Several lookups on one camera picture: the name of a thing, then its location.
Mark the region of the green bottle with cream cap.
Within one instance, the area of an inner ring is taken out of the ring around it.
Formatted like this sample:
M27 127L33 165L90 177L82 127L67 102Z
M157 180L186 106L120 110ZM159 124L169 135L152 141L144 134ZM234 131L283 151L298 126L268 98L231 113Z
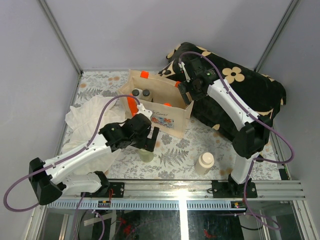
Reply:
M154 153L145 149L139 149L138 155L140 157L140 160L144 163L149 163L154 159Z

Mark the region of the beige canvas tote bag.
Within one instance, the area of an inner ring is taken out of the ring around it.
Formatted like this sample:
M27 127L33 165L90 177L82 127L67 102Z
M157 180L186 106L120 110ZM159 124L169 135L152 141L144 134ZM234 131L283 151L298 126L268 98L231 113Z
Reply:
M127 82L118 89L119 95L131 95L134 89L149 90L152 101L140 99L152 111L152 126L182 139L191 117L194 101L186 104L174 80L146 71L129 70Z

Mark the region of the beige bottle with beige cap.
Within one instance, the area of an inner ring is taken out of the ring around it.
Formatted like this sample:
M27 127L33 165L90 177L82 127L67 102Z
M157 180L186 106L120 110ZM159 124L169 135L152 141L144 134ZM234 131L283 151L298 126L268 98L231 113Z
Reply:
M215 163L214 156L210 152L205 152L199 156L194 169L199 175L206 175Z

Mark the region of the clear bottle with black cap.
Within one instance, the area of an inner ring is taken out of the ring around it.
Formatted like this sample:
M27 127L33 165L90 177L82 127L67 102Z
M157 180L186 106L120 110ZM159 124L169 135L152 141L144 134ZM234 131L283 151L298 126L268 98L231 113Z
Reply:
M132 90L131 94L136 97L137 99L141 100L142 99L142 93L143 91L141 89L135 88Z

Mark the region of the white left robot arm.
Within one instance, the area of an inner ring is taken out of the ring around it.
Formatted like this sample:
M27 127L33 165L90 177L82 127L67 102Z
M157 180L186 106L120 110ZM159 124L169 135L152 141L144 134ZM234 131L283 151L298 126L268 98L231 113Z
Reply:
M152 153L155 148L158 127L152 127L150 110L139 111L124 122L108 123L102 127L93 141L51 159L35 158L29 162L29 182L39 205L48 205L61 196L86 193L89 197L105 197L110 183L102 170L77 174L85 164L99 157L111 165L121 150L132 146Z

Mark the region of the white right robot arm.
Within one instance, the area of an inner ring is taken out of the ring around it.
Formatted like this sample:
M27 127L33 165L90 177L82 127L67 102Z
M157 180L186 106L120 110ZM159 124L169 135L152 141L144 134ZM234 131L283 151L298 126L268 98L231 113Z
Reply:
M217 67L206 69L199 59L186 65L178 61L185 81L177 85L184 102L198 101L204 97L215 100L234 123L237 133L232 140L236 152L235 164L228 181L212 182L216 198L257 198L256 185L250 179L250 165L269 141L272 120L250 108L221 76Z

